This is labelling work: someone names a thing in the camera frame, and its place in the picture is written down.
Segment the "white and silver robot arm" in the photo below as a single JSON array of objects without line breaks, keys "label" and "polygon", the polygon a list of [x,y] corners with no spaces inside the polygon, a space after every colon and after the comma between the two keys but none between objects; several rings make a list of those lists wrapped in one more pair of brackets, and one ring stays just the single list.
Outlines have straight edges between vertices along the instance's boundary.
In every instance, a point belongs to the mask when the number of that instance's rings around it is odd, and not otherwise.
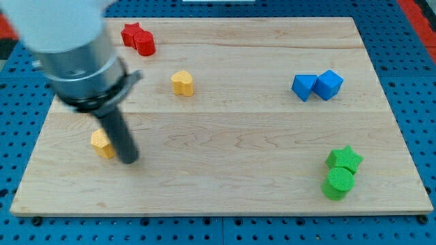
[{"label": "white and silver robot arm", "polygon": [[117,106],[141,79],[129,74],[104,20],[114,0],[1,0],[1,9],[39,61],[57,97],[98,118]]}]

